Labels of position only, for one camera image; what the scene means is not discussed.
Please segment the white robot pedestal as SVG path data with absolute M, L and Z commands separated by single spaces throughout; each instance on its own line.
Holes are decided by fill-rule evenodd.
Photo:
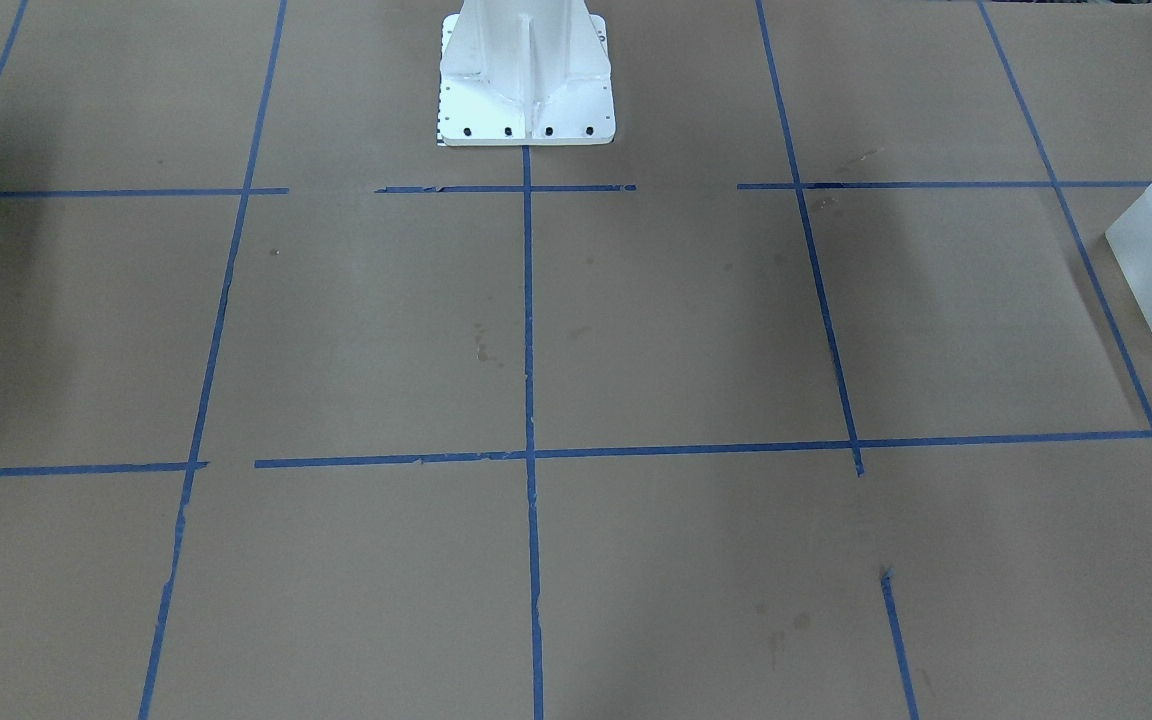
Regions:
M 617 135 L 607 24 L 585 1 L 465 1 L 444 18 L 435 141 L 598 146 Z

